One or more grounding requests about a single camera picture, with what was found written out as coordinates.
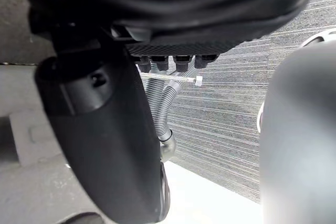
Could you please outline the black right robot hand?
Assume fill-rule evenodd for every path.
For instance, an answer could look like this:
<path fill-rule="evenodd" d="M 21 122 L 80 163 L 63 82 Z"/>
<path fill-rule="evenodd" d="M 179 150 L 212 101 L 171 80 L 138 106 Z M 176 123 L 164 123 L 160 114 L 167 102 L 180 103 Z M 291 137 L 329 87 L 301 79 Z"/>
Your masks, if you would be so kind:
<path fill-rule="evenodd" d="M 170 208 L 167 115 L 180 77 L 293 20 L 309 0 L 28 0 L 30 31 L 55 56 L 34 79 L 60 148 L 116 223 Z"/>

